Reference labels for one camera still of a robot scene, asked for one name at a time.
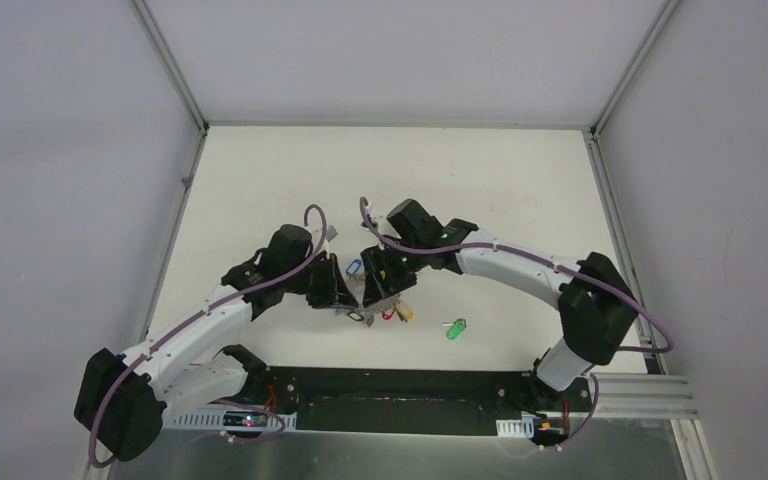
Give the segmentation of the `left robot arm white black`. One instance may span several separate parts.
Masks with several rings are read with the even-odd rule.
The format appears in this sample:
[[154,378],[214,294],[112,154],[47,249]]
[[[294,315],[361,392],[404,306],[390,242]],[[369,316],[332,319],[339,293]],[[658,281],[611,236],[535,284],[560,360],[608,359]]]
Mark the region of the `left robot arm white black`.
[[[166,330],[120,353],[103,348],[86,363],[75,419],[90,433],[90,462],[103,468],[142,455],[179,417],[233,396],[257,402],[265,390],[262,361],[225,336],[276,306],[285,294],[329,308],[343,283],[329,242],[333,227],[285,224],[267,246],[231,267],[201,304]],[[209,350],[207,364],[193,361]]]

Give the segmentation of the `blue tagged key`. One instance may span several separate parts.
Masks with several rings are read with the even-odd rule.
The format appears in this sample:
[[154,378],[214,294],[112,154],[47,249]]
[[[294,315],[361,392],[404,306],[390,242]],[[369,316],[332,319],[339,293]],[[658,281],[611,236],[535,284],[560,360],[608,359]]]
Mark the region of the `blue tagged key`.
[[363,262],[359,258],[356,258],[348,264],[345,269],[345,274],[347,277],[354,277],[361,272],[362,268]]

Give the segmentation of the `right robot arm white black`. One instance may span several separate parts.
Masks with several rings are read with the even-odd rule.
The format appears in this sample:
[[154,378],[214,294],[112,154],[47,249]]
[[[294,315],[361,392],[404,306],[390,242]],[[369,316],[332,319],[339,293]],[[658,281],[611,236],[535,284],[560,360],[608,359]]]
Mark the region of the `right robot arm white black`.
[[593,366],[609,364],[638,317],[638,303],[613,262],[598,252],[584,259],[534,253],[499,239],[477,224],[442,224],[416,200],[406,199],[385,218],[393,235],[360,201],[364,226],[379,241],[360,260],[367,274],[364,304],[390,299],[414,287],[425,268],[498,282],[555,309],[561,338],[536,363],[529,400],[543,410],[567,397],[573,382]]

